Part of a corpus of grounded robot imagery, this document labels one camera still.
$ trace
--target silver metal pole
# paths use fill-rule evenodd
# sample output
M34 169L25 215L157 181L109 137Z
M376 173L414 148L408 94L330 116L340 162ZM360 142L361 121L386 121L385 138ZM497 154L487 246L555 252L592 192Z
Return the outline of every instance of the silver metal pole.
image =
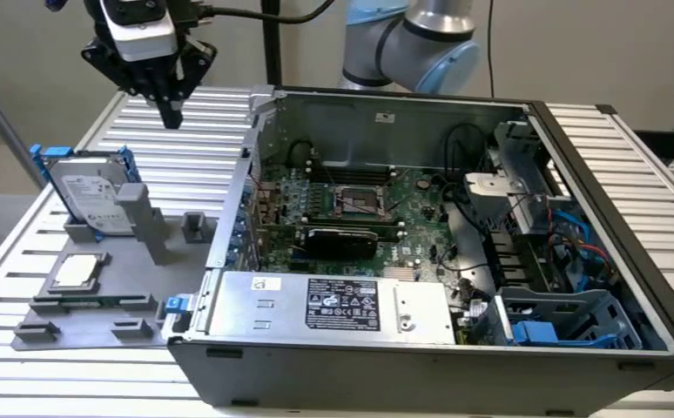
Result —
M22 169L26 171L26 174L30 176L31 182L37 185L38 188L45 186L45 180L42 179L37 167L31 163L31 158L26 147L23 146L22 141L19 140L19 136L9 125L9 121L6 120L3 114L0 110L0 136L5 145L9 147L15 160L19 162Z

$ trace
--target white wall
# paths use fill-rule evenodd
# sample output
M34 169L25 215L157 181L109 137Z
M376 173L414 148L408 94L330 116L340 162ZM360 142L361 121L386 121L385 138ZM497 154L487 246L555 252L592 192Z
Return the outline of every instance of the white wall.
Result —
M256 9L257 0L218 0ZM282 0L282 14L320 0ZM476 41L485 44L488 0L477 0ZM317 21L282 27L282 81L330 86L342 53L345 2ZM113 87L83 63L91 36L82 2L49 13L39 0L0 0L0 105L25 143L74 143ZM206 82L265 81L260 23L217 17L196 36L218 48ZM609 103L632 126L674 124L674 0L497 0L492 53L497 96ZM462 94L488 96L485 64Z

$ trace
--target white label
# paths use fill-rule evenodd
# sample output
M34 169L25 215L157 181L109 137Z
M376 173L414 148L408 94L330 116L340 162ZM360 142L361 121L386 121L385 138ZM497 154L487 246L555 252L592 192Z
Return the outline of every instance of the white label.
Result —
M280 290L278 277L254 277L252 278L252 290Z
M125 212L114 205L112 183L98 176L62 176L59 179L85 223L102 233L132 233Z
M378 124L392 124L393 120L396 120L396 115L393 113L376 113L374 121Z

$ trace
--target sticker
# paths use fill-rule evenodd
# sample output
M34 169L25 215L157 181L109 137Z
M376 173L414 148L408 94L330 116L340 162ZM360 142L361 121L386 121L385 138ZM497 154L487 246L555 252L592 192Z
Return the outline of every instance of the sticker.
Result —
M376 113L374 114L374 121L378 124L392 124L393 121L396 120L396 115L393 113Z
M254 277L252 278L252 290L280 290L278 277Z
M114 187L98 176L62 176L62 184L83 222L102 233L132 233L122 208L114 205Z
M305 301L308 328L342 331L381 330L374 281L309 279Z

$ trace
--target capacitor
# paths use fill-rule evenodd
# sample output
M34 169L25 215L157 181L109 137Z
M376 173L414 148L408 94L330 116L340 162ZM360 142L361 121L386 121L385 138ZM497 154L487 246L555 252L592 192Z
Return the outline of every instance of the capacitor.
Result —
M414 187L421 192L429 190L429 186L430 186L429 180L418 179L417 181L414 181Z

